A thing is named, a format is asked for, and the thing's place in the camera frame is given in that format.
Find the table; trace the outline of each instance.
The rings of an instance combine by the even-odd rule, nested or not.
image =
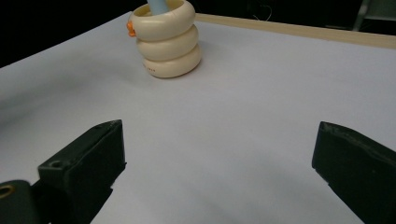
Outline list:
[[[361,223],[311,160],[321,121],[396,148],[393,36],[198,15],[201,63],[159,79],[129,15],[0,69],[0,182],[33,184],[41,162],[122,119],[128,163],[93,223]]]

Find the cream ring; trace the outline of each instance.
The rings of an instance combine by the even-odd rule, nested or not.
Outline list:
[[[167,61],[190,52],[198,43],[198,29],[192,25],[187,32],[155,42],[136,40],[140,53],[151,61]]]
[[[168,0],[169,12],[151,16],[149,4],[137,8],[129,18],[136,37],[145,41],[168,39],[186,32],[194,23],[195,9],[185,0]]]
[[[199,45],[179,58],[164,62],[154,62],[144,59],[148,72],[154,77],[178,77],[192,70],[201,61],[201,50]]]

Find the ring stacking toy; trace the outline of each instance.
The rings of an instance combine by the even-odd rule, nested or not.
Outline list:
[[[143,65],[155,77],[184,75],[201,61],[195,10],[186,0],[167,0],[169,11],[151,15],[149,4],[137,8],[127,28],[136,36],[136,45],[144,57]]]

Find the white surface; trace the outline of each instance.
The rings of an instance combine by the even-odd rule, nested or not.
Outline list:
[[[129,13],[0,70],[0,182],[122,119],[126,170],[93,223],[361,223],[311,168],[321,121],[396,148],[396,50],[196,22],[158,79]]]

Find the orange toy piece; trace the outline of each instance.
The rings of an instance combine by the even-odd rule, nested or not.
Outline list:
[[[134,26],[133,26],[133,24],[132,24],[132,21],[128,21],[128,23],[126,23],[126,27],[128,28],[128,30],[129,30],[129,36],[130,37],[135,37],[136,36],[136,33],[134,32]]]

